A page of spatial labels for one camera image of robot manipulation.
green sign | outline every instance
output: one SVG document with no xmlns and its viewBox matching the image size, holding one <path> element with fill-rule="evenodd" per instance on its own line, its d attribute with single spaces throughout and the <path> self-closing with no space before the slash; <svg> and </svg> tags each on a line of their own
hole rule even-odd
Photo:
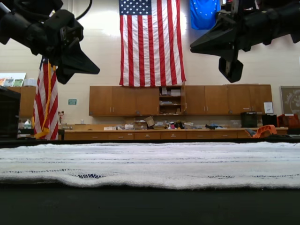
<svg viewBox="0 0 300 225">
<path fill-rule="evenodd" d="M 69 105 L 77 105 L 77 99 L 69 99 Z"/>
</svg>

white towel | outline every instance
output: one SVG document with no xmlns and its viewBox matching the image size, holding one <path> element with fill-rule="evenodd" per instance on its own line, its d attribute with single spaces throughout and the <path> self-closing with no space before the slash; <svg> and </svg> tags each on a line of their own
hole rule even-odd
<svg viewBox="0 0 300 225">
<path fill-rule="evenodd" d="M 167 189 L 300 188 L 300 144 L 39 145 L 0 149 L 0 182 Z"/>
</svg>

blue flag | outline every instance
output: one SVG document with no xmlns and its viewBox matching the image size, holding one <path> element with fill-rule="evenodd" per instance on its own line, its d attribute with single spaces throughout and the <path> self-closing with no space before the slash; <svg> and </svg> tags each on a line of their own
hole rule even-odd
<svg viewBox="0 0 300 225">
<path fill-rule="evenodd" d="M 216 23 L 216 12 L 221 10 L 220 0 L 190 0 L 192 28 L 210 30 Z"/>
</svg>

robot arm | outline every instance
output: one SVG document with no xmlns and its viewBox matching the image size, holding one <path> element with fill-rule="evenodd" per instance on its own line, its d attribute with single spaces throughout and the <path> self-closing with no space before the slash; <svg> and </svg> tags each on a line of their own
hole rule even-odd
<svg viewBox="0 0 300 225">
<path fill-rule="evenodd" d="M 260 43 L 290 34 L 300 41 L 300 2 L 298 0 L 233 0 L 217 15 L 216 25 L 191 44 L 191 52 L 220 56 L 219 70 L 234 83 L 240 80 L 243 64 L 239 50 L 250 51 Z"/>
<path fill-rule="evenodd" d="M 0 0 L 0 42 L 6 45 L 12 38 L 45 56 L 58 66 L 58 81 L 66 84 L 74 73 L 98 74 L 100 69 L 80 48 L 83 26 L 62 5 L 61 0 Z"/>
</svg>

american flag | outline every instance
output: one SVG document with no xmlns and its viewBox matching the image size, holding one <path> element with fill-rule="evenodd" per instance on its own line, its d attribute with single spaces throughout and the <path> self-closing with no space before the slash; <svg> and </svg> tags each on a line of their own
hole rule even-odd
<svg viewBox="0 0 300 225">
<path fill-rule="evenodd" d="M 34 134 L 38 139 L 58 139 L 58 85 L 56 67 L 41 61 L 33 109 Z"/>
<path fill-rule="evenodd" d="M 180 0 L 119 0 L 120 85 L 183 83 Z"/>
</svg>

